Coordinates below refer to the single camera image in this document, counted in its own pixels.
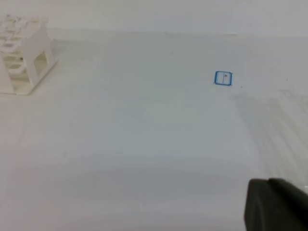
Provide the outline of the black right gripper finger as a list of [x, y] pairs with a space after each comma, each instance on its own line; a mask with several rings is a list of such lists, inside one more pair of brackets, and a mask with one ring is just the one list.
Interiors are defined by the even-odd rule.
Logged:
[[251, 179], [244, 223], [247, 231], [306, 231], [308, 194], [284, 179]]

